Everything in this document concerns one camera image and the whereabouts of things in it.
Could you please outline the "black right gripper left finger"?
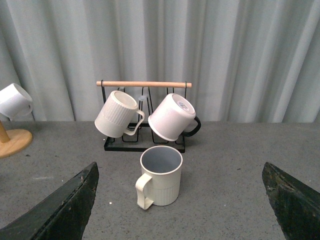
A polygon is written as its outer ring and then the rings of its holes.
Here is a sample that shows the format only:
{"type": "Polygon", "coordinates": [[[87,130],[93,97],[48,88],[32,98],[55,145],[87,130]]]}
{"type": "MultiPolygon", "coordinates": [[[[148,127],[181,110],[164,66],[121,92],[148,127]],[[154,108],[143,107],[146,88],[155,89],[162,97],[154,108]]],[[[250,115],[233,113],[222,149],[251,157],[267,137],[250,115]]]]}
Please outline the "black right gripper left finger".
{"type": "Polygon", "coordinates": [[[0,230],[2,240],[80,240],[95,202],[99,170],[92,162],[0,230]]]}

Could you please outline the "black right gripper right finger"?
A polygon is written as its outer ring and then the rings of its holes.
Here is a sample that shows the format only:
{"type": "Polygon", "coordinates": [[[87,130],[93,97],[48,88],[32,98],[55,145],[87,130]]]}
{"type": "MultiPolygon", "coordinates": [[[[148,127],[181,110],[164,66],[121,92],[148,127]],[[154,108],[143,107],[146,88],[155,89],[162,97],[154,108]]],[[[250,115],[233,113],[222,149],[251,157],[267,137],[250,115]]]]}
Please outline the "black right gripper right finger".
{"type": "Polygon", "coordinates": [[[262,180],[269,203],[287,240],[320,238],[320,193],[266,162],[262,180]]]}

